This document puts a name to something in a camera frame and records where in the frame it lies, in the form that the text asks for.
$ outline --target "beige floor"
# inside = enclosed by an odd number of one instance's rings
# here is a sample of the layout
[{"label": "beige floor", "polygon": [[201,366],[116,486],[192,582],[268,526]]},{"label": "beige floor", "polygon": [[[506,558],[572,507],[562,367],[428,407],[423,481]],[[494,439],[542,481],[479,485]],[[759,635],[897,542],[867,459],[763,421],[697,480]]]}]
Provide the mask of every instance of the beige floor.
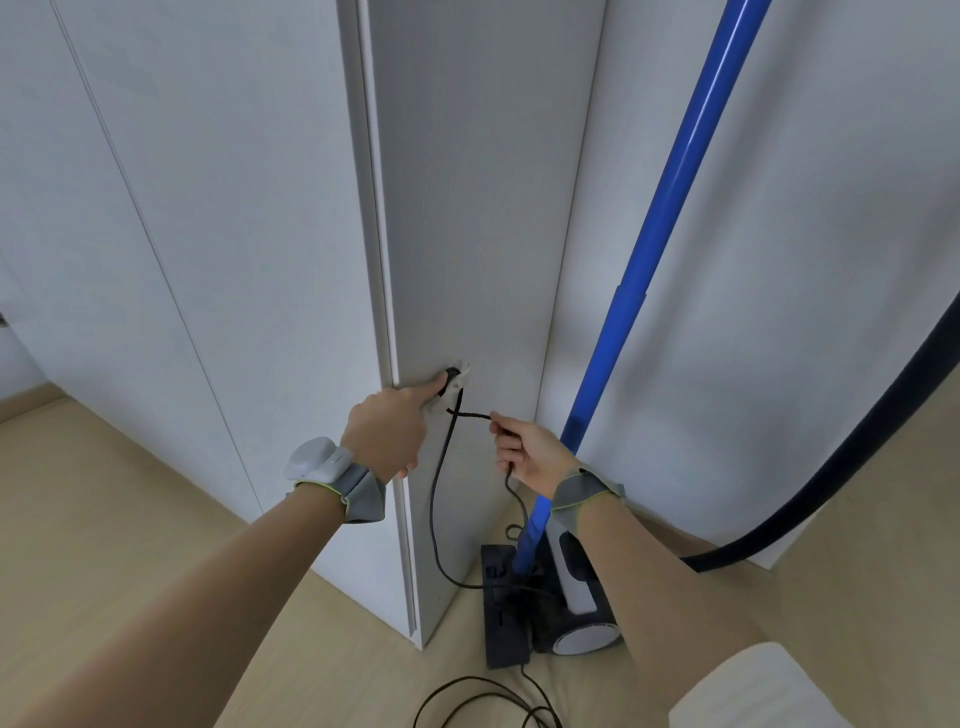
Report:
[{"label": "beige floor", "polygon": [[[774,573],[731,590],[858,726],[960,725],[960,376],[834,500]],[[0,424],[0,725],[241,527],[71,400]],[[270,633],[223,726],[409,726],[430,690],[483,671],[480,597],[420,653],[315,574]],[[622,648],[535,659],[572,728],[663,725]],[[498,679],[533,697],[515,671]],[[439,726],[464,687],[420,725]],[[519,725],[480,701],[455,726]]]}]

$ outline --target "blue vacuum wand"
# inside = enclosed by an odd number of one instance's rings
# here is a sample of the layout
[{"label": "blue vacuum wand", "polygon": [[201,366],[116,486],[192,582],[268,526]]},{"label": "blue vacuum wand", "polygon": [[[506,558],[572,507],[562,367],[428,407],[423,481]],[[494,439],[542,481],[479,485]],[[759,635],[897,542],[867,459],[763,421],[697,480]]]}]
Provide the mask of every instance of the blue vacuum wand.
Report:
[{"label": "blue vacuum wand", "polygon": [[[596,348],[590,357],[584,380],[573,401],[561,441],[576,452],[610,379],[636,315],[646,298],[647,288],[657,270],[670,233],[684,206],[686,195],[700,169],[733,85],[747,59],[770,0],[729,0],[720,18],[716,35],[693,89],[684,121],[670,150],[657,191],[647,210],[623,280],[613,293],[610,309]],[[513,562],[514,573],[528,573],[534,563],[537,544],[550,518],[550,501],[538,497],[526,528],[520,534]]]}]

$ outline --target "right hand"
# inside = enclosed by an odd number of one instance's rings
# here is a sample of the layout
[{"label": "right hand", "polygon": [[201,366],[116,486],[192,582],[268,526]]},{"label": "right hand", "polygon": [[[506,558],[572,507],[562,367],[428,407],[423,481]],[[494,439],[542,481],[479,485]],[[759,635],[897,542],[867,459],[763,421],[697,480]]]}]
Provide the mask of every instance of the right hand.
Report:
[{"label": "right hand", "polygon": [[513,463],[516,477],[541,496],[552,500],[560,481],[583,465],[544,427],[496,412],[490,413],[490,419],[497,469],[505,473]]}]

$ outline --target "black power cord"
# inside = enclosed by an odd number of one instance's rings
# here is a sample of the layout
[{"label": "black power cord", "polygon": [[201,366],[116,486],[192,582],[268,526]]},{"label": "black power cord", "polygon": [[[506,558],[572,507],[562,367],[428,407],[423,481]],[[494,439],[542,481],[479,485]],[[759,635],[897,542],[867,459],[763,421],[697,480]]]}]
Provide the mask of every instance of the black power cord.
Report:
[{"label": "black power cord", "polygon": [[[467,584],[465,582],[458,581],[457,579],[454,579],[452,576],[450,576],[444,570],[443,565],[440,563],[440,549],[437,547],[437,534],[436,534],[436,531],[434,530],[434,525],[433,525],[433,506],[434,506],[434,500],[436,499],[436,495],[437,495],[437,483],[440,481],[440,471],[444,466],[444,460],[446,459],[446,451],[450,447],[450,440],[453,438],[453,429],[457,424],[457,420],[461,417],[468,417],[468,418],[473,418],[477,420],[490,419],[490,415],[484,415],[479,412],[461,412],[460,405],[463,403],[463,399],[464,399],[464,390],[461,389],[460,393],[457,395],[457,403],[454,405],[453,409],[446,410],[450,414],[450,426],[447,428],[446,438],[444,439],[444,447],[440,451],[440,459],[437,461],[437,469],[434,471],[433,481],[430,483],[430,511],[429,511],[428,521],[430,524],[430,541],[433,544],[433,557],[434,557],[434,561],[437,563],[437,569],[440,571],[440,573],[444,576],[444,578],[447,581],[449,581],[451,584],[456,585],[460,589],[482,590],[485,588],[483,584]],[[523,498],[521,498],[520,495],[513,488],[510,487],[510,476],[513,474],[513,470],[514,470],[513,464],[511,464],[507,468],[506,477],[504,477],[503,479],[503,487],[506,488],[508,493],[510,493],[510,495],[514,497],[516,502],[520,504],[520,510],[523,513],[523,525],[520,525],[519,523],[511,523],[510,525],[507,526],[505,535],[510,540],[514,540],[510,535],[511,530],[514,528],[519,528],[522,530],[523,528],[526,527],[527,521],[529,519],[529,514],[527,513],[527,506],[523,502]],[[542,589],[534,589],[533,587],[527,587],[523,585],[515,585],[512,588],[518,589],[524,592],[533,592],[535,594],[547,595],[547,596],[550,596],[551,598],[557,598],[556,595],[551,594],[550,592],[546,592]],[[534,687],[537,689],[537,692],[540,693],[540,696],[543,698],[543,701],[546,703],[546,705],[533,706],[529,702],[524,700],[517,692],[511,690],[506,685],[503,685],[503,683],[499,683],[496,680],[491,680],[488,677],[480,677],[477,675],[465,675],[463,677],[458,677],[455,680],[450,680],[449,682],[444,683],[443,685],[439,686],[436,690],[434,690],[433,692],[431,692],[429,695],[426,696],[426,699],[420,704],[420,709],[417,710],[417,715],[414,717],[414,728],[417,728],[417,722],[420,720],[420,715],[423,713],[423,710],[426,708],[427,704],[431,700],[433,700],[441,692],[448,690],[449,688],[452,688],[454,685],[465,682],[467,680],[476,680],[481,683],[487,683],[488,685],[494,685],[497,688],[499,688],[499,691],[480,692],[479,694],[472,695],[466,700],[463,700],[446,717],[446,720],[444,720],[443,724],[441,725],[441,728],[446,728],[446,726],[449,725],[450,721],[458,713],[460,713],[460,711],[462,711],[467,705],[486,697],[498,697],[503,700],[507,700],[513,703],[514,705],[518,706],[522,710],[524,710],[526,712],[526,715],[523,719],[523,723],[521,724],[520,728],[527,728],[527,725],[530,723],[531,720],[535,721],[537,728],[551,728],[550,725],[548,725],[540,716],[537,715],[537,713],[541,713],[541,712],[550,714],[550,716],[553,718],[553,728],[564,728],[564,724],[561,722],[560,717],[557,715],[557,712],[554,710],[553,704],[550,702],[550,698],[548,698],[546,695],[546,691],[540,686],[540,684],[536,680],[534,680],[532,677],[530,677],[530,675],[527,674],[523,666],[520,667],[520,674],[523,675],[523,677],[526,678],[528,681],[533,683]]]},{"label": "black power cord", "polygon": [[[430,526],[430,543],[433,545],[433,560],[437,564],[437,569],[444,576],[444,579],[446,579],[448,582],[450,582],[454,586],[460,587],[461,589],[474,589],[474,590],[493,589],[494,587],[485,587],[483,584],[467,584],[463,581],[458,581],[457,579],[454,579],[452,576],[450,576],[450,574],[446,572],[446,569],[444,569],[444,565],[440,563],[440,548],[437,546],[437,532],[433,524],[433,510],[434,510],[433,506],[434,506],[434,501],[436,500],[436,497],[437,497],[437,483],[440,481],[440,471],[444,467],[444,460],[446,459],[446,451],[450,447],[450,440],[453,438],[453,429],[454,427],[457,426],[457,419],[461,417],[471,417],[477,420],[490,419],[490,415],[483,415],[483,414],[480,414],[479,412],[461,412],[460,405],[463,402],[463,399],[464,399],[464,390],[461,389],[460,394],[457,395],[457,403],[454,405],[453,409],[446,410],[451,415],[450,426],[446,429],[446,438],[444,439],[444,446],[440,450],[440,459],[437,461],[437,469],[433,472],[433,480],[430,483],[430,510],[427,517],[427,522],[429,523],[429,526]],[[513,466],[511,465],[511,467],[507,469],[506,477],[504,477],[503,479],[503,487],[506,488],[507,492],[510,493],[510,495],[516,499],[516,502],[520,504],[520,509],[523,511],[523,526],[521,526],[519,523],[511,523],[510,525],[508,525],[506,528],[507,538],[510,538],[509,534],[511,529],[525,528],[527,521],[529,519],[529,515],[527,513],[527,506],[526,504],[524,504],[523,498],[520,497],[517,491],[515,491],[513,488],[510,487],[510,476],[511,474],[513,474],[513,471],[514,469],[513,469]],[[512,584],[510,588],[516,589],[521,592],[533,593],[541,596],[549,596],[551,599],[558,598],[557,595],[551,592],[547,592],[543,589],[536,589],[534,587],[528,587],[523,584]]]}]

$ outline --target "wrist strap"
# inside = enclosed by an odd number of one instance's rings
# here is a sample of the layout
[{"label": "wrist strap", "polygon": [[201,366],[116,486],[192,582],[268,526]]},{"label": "wrist strap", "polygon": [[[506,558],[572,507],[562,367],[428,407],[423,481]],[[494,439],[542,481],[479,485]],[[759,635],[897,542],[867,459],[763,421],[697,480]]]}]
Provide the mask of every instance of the wrist strap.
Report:
[{"label": "wrist strap", "polygon": [[580,509],[588,500],[604,493],[624,498],[621,484],[609,482],[587,468],[575,468],[557,486],[550,512],[561,526],[576,536]]},{"label": "wrist strap", "polygon": [[351,463],[333,483],[300,480],[297,485],[301,483],[319,485],[340,496],[347,507],[345,523],[374,523],[386,515],[387,486],[362,465]]}]

